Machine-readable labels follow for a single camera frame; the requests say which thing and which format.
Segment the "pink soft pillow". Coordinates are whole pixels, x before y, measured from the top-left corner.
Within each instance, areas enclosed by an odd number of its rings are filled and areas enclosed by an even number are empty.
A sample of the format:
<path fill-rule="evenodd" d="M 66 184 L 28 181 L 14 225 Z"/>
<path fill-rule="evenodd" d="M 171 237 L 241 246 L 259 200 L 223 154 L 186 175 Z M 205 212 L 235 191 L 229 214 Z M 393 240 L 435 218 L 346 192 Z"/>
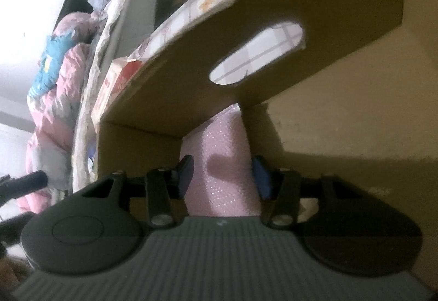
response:
<path fill-rule="evenodd" d="M 261 203 L 241 109 L 233 104 L 183 138 L 195 167 L 185 195 L 191 216 L 258 216 Z"/>

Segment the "white fluffy blanket edge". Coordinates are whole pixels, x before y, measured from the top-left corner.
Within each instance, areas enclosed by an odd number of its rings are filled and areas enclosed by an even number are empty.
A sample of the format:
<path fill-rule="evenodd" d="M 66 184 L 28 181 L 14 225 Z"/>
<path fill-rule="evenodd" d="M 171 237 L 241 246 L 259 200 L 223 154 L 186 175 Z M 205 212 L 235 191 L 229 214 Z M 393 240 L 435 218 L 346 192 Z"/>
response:
<path fill-rule="evenodd" d="M 105 78 L 106 72 L 115 58 L 123 23 L 130 0 L 110 0 L 105 8 L 105 26 L 99 40 L 94 44 L 90 56 L 91 64 L 85 75 L 81 105 L 73 140 L 71 157 L 71 190 L 77 192 L 90 182 L 88 171 L 88 143 L 95 137 L 96 131 L 91 113 Z"/>

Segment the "red tissue pack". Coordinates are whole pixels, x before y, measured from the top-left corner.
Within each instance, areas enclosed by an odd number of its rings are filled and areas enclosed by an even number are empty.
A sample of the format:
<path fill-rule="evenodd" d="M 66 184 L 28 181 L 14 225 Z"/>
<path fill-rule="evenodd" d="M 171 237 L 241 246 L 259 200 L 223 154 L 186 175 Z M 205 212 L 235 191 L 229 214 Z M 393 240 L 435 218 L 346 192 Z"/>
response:
<path fill-rule="evenodd" d="M 124 90 L 127 83 L 142 66 L 142 61 L 127 57 L 118 58 L 111 62 L 108 72 L 99 89 L 97 101 L 91 112 L 91 119 L 96 134 L 99 132 L 99 124 L 102 115 L 107 111 L 109 105 Z"/>

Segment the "pink quilted blanket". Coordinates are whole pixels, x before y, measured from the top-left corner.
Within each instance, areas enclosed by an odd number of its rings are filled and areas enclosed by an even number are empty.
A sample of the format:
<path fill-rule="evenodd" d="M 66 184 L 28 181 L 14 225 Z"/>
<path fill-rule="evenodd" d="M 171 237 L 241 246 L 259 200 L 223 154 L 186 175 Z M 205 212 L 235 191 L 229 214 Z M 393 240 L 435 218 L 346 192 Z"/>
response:
<path fill-rule="evenodd" d="M 87 59 L 100 25 L 95 13 L 74 12 L 61 19 L 49 35 L 74 30 L 73 38 L 78 43 L 64 56 L 55 87 L 35 99 L 27 96 L 35 130 L 27 143 L 25 169 L 27 173 L 44 171 L 48 186 L 17 199 L 24 212 L 43 211 L 50 205 L 53 192 L 70 187 L 73 137 L 89 67 Z"/>

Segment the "checkered floral bed sheet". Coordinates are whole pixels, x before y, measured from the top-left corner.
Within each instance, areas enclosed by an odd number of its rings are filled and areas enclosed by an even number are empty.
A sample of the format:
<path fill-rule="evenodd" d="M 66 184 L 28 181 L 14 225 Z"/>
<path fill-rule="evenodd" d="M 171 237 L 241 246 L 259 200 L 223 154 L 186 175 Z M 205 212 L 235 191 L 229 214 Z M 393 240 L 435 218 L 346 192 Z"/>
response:
<path fill-rule="evenodd" d="M 146 62 L 195 21 L 218 10 L 231 0 L 187 0 L 129 56 Z M 304 31 L 295 22 L 269 25 L 248 43 L 228 55 L 209 75 L 216 85 L 240 82 L 283 55 L 305 48 Z"/>

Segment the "blue patterned pillow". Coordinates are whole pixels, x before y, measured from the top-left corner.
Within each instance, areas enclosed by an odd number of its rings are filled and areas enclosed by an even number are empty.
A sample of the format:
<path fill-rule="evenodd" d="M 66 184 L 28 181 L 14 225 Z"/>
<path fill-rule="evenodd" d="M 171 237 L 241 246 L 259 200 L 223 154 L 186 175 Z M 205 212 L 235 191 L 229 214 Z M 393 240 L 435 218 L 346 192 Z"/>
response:
<path fill-rule="evenodd" d="M 35 99 L 48 93 L 56 85 L 64 56 L 78 41 L 73 38 L 74 30 L 67 30 L 63 35 L 51 35 L 46 38 L 45 49 L 39 61 L 39 70 L 27 93 Z"/>

